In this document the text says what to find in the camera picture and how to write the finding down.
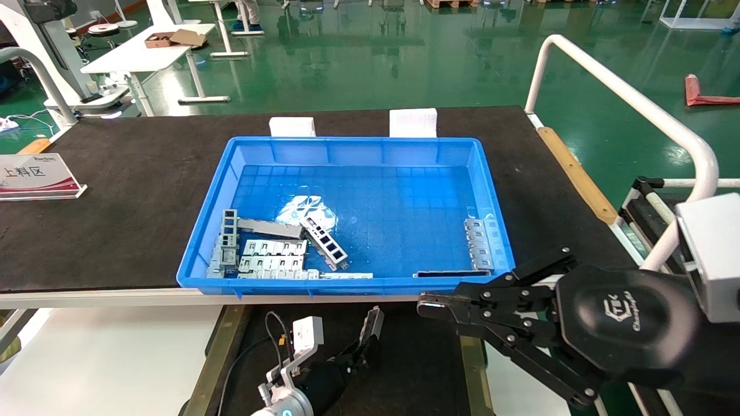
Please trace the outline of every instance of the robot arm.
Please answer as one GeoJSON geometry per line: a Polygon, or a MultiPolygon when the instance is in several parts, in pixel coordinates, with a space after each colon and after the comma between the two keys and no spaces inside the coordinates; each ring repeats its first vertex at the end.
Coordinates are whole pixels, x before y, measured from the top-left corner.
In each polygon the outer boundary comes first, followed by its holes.
{"type": "Polygon", "coordinates": [[[740,325],[733,322],[740,316],[740,196],[677,210],[688,277],[579,265],[568,249],[558,249],[486,284],[425,292],[417,311],[488,341],[580,408],[609,380],[740,391],[740,361],[732,359],[740,346],[740,325]],[[554,289],[538,285],[558,274],[554,289]]]}
{"type": "Polygon", "coordinates": [[[375,358],[383,327],[378,306],[365,318],[360,337],[326,361],[303,365],[323,344],[322,320],[308,317],[293,323],[295,354],[267,372],[258,390],[265,407],[252,416],[321,416],[339,400],[347,383],[375,358]]]}

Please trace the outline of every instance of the green floor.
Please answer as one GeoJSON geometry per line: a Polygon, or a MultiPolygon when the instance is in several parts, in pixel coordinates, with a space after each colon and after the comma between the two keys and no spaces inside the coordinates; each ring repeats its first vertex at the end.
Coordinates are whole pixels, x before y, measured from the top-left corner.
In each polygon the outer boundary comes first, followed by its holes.
{"type": "MultiPolygon", "coordinates": [[[[296,1],[284,12],[275,0],[261,0],[266,35],[232,40],[250,57],[211,60],[210,51],[223,50],[216,32],[198,53],[206,93],[230,95],[230,103],[178,105],[179,97],[195,94],[184,59],[144,86],[158,115],[523,106],[539,46],[561,33],[704,137],[722,176],[740,176],[733,160],[740,108],[688,109],[683,87],[695,73],[707,95],[740,95],[740,36],[670,32],[656,20],[661,5],[647,14],[652,24],[641,23],[646,1],[493,3],[452,13],[414,0],[386,7],[343,0],[337,9],[325,2],[321,11],[319,2],[296,1]]],[[[181,4],[181,13],[214,21],[207,4],[181,4]]],[[[229,11],[225,19],[234,17],[229,11]]],[[[139,20],[139,30],[148,20],[146,10],[129,18],[139,20]]],[[[0,101],[0,115],[32,113],[43,99],[38,86],[26,87],[0,101]]],[[[614,204],[637,175],[693,174],[688,154],[562,53],[551,56],[536,112],[614,204]]],[[[0,135],[0,152],[19,150],[38,132],[48,130],[0,135]]]]}

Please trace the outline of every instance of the white desk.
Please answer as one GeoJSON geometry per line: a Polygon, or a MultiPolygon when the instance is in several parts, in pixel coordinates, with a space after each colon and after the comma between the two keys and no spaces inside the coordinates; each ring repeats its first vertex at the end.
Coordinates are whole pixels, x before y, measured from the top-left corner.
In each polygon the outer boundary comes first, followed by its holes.
{"type": "Polygon", "coordinates": [[[192,79],[195,82],[195,89],[198,91],[198,97],[183,97],[178,100],[180,104],[183,103],[197,103],[197,102],[224,102],[229,101],[230,98],[225,95],[219,96],[206,96],[203,92],[203,85],[201,78],[198,76],[198,68],[195,66],[195,60],[192,57],[192,47],[187,45],[177,45],[171,47],[158,47],[149,49],[144,45],[144,39],[157,32],[174,32],[177,29],[192,30],[196,33],[202,33],[206,35],[215,27],[214,24],[178,24],[172,26],[152,26],[145,29],[143,32],[129,39],[121,46],[116,47],[114,50],[106,53],[100,58],[88,65],[82,67],[82,73],[111,73],[116,71],[124,71],[131,73],[130,83],[132,90],[138,94],[139,101],[143,107],[143,111],[146,115],[154,115],[152,111],[151,103],[147,94],[144,92],[144,87],[141,86],[141,82],[138,79],[136,73],[142,72],[156,72],[161,71],[170,65],[174,64],[183,54],[187,57],[187,63],[190,67],[190,73],[192,79]]]}
{"type": "Polygon", "coordinates": [[[221,306],[52,309],[0,376],[0,413],[177,415],[198,381],[220,312],[221,306]]]}
{"type": "MultiPolygon", "coordinates": [[[[223,22],[223,13],[221,13],[221,4],[220,2],[222,0],[188,0],[191,3],[202,3],[207,2],[210,4],[213,4],[213,10],[216,12],[216,20],[218,21],[218,29],[221,32],[221,37],[223,38],[223,47],[226,48],[226,52],[211,52],[212,58],[230,58],[235,56],[249,56],[249,52],[242,51],[242,52],[234,52],[231,48],[231,40],[229,39],[229,32],[226,29],[226,23],[223,22]]],[[[246,14],[244,12],[244,5],[241,4],[241,1],[236,0],[237,8],[239,9],[239,14],[242,18],[242,22],[248,22],[249,19],[246,18],[246,14]]],[[[250,32],[249,31],[249,25],[246,23],[244,24],[244,30],[243,32],[232,32],[232,35],[238,36],[238,35],[264,35],[264,30],[250,32]]]]}

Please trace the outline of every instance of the wooden strip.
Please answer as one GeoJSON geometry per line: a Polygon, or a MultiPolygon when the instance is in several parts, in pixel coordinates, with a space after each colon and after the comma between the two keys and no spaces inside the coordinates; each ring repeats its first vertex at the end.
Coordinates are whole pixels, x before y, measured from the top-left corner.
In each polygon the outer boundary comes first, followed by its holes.
{"type": "Polygon", "coordinates": [[[215,406],[220,402],[221,389],[218,387],[223,388],[226,382],[226,372],[236,358],[235,353],[239,349],[239,340],[246,331],[246,325],[252,314],[251,306],[230,305],[224,308],[226,310],[212,339],[201,375],[195,383],[187,406],[181,412],[182,416],[212,415],[213,412],[209,411],[212,403],[215,406]]]}
{"type": "Polygon", "coordinates": [[[537,132],[594,215],[606,224],[614,224],[617,218],[616,210],[599,187],[591,180],[591,177],[583,170],[571,151],[560,140],[555,130],[550,127],[540,127],[537,132]]]}
{"type": "Polygon", "coordinates": [[[465,370],[465,384],[468,387],[468,402],[471,416],[491,416],[494,407],[491,402],[491,389],[485,373],[485,351],[478,338],[460,337],[460,354],[465,370]]]}
{"type": "Polygon", "coordinates": [[[37,138],[36,140],[30,142],[26,147],[21,149],[18,154],[36,155],[46,150],[46,148],[49,146],[51,146],[51,142],[48,138],[37,138]]]}

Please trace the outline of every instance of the red object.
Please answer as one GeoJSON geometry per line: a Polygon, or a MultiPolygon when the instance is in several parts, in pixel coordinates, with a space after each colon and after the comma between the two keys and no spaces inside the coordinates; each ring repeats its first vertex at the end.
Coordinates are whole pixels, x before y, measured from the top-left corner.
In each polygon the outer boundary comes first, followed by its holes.
{"type": "Polygon", "coordinates": [[[694,74],[686,76],[684,82],[686,86],[686,105],[737,105],[740,104],[740,97],[713,97],[711,95],[702,95],[699,90],[699,79],[694,74]]]}

